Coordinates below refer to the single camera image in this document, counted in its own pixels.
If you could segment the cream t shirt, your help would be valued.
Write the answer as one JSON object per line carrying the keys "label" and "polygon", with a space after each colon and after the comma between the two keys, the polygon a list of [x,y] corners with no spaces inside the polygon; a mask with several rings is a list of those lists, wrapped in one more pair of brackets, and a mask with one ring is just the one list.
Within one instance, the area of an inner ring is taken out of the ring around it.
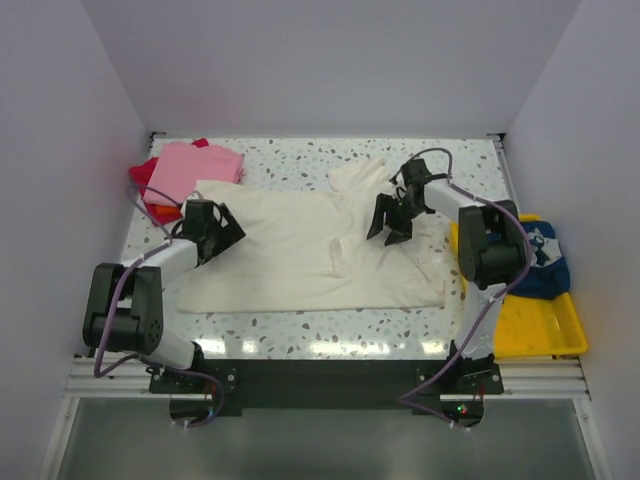
{"label": "cream t shirt", "polygon": [[439,307],[445,282],[431,259],[427,222],[387,246],[367,233],[378,194],[392,192],[383,159],[328,172],[329,189],[267,190],[200,181],[245,231],[237,244],[184,278],[185,313],[266,313]]}

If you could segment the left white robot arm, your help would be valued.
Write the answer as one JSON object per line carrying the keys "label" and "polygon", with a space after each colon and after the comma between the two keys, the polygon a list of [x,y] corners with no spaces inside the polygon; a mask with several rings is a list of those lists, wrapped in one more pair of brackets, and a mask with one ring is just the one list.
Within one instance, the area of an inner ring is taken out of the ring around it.
{"label": "left white robot arm", "polygon": [[139,359],[173,369],[173,382],[185,392],[205,385],[207,368],[195,360],[199,347],[165,326],[163,291],[246,233],[224,203],[193,199],[183,209],[180,226],[159,246],[124,263],[101,263],[94,269],[82,337],[95,350],[95,377]]}

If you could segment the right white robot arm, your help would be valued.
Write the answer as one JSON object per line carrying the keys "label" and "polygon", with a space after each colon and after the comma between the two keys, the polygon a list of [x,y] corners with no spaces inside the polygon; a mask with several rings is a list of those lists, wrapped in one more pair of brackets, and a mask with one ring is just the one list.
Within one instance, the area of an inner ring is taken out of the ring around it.
{"label": "right white robot arm", "polygon": [[412,239],[413,221],[439,213],[458,227],[457,261],[466,281],[464,319],[445,369],[448,386],[469,392],[481,380],[474,361],[492,362],[497,320],[506,294],[530,268],[532,251],[515,203],[491,201],[456,185],[452,174],[432,173],[416,155],[390,179],[395,192],[376,197],[369,239],[387,230],[387,246]]}

